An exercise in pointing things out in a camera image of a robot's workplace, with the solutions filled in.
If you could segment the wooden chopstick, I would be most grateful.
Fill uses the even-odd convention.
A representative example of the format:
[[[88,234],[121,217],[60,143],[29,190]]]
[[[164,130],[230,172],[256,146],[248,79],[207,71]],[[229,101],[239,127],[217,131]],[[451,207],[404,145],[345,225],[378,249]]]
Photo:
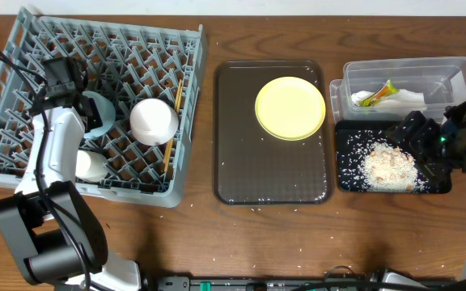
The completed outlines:
[[[174,102],[174,110],[177,115],[179,115],[179,112],[180,112],[180,103],[182,100],[183,87],[184,87],[184,79],[181,79],[178,83],[176,99]]]
[[[164,156],[163,156],[163,172],[167,172],[167,171],[168,171],[169,162],[170,162],[170,157],[171,157],[171,155],[172,155],[173,142],[174,142],[174,138],[172,138],[171,140],[169,140],[169,141],[167,142],[167,144],[166,144],[165,152],[164,152]]]

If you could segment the yellow round plate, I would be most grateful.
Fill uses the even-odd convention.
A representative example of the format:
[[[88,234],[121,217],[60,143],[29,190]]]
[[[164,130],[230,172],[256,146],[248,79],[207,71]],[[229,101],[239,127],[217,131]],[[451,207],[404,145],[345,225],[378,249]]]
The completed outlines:
[[[326,118],[326,104],[319,89],[297,77],[267,82],[256,96],[254,110],[261,127],[284,141],[312,136]]]

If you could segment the green orange snack wrapper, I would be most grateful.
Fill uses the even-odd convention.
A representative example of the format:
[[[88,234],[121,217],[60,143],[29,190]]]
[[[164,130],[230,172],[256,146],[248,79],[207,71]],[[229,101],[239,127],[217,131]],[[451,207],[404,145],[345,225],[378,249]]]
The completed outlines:
[[[388,79],[376,92],[361,99],[357,102],[359,107],[368,108],[374,107],[376,104],[381,103],[387,97],[398,93],[400,90],[396,88],[391,79]]]

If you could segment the white paper cup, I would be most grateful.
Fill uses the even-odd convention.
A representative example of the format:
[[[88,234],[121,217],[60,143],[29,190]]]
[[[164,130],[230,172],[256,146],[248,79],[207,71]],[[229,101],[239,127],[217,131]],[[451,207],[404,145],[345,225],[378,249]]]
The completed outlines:
[[[92,183],[104,179],[108,172],[105,164],[107,159],[96,152],[79,150],[77,153],[75,176]]]

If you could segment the light blue bowl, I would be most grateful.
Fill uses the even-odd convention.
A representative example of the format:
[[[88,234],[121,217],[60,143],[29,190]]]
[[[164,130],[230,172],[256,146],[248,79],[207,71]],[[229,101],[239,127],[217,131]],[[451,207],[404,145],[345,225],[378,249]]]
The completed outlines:
[[[83,95],[95,102],[100,119],[102,120],[102,125],[100,127],[91,129],[88,133],[83,135],[85,139],[92,140],[103,136],[111,129],[116,119],[116,109],[109,99],[94,91],[84,91]]]

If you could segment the white paper napkin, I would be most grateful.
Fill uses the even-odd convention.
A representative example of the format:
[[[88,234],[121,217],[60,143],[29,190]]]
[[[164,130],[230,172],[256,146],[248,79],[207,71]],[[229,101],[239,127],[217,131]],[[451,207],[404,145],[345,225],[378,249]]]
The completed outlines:
[[[385,90],[377,104],[369,107],[373,112],[391,112],[407,114],[411,111],[424,111],[427,105],[423,93],[406,89]]]

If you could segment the pale pink bowl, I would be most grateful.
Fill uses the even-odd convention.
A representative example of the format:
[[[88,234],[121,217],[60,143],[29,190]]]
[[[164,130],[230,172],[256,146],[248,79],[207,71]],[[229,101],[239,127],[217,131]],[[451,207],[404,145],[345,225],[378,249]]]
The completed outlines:
[[[160,99],[144,99],[137,103],[129,118],[133,137],[147,146],[159,146],[170,141],[179,126],[173,108]]]

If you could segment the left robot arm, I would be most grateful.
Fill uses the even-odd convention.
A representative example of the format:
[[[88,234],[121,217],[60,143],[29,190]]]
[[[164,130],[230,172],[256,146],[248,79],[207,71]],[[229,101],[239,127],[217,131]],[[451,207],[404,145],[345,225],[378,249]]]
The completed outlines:
[[[83,92],[79,60],[43,61],[45,86],[33,95],[33,140],[23,178],[0,200],[0,233],[30,285],[139,290],[139,266],[108,249],[104,229],[75,187],[83,135],[102,124]]]

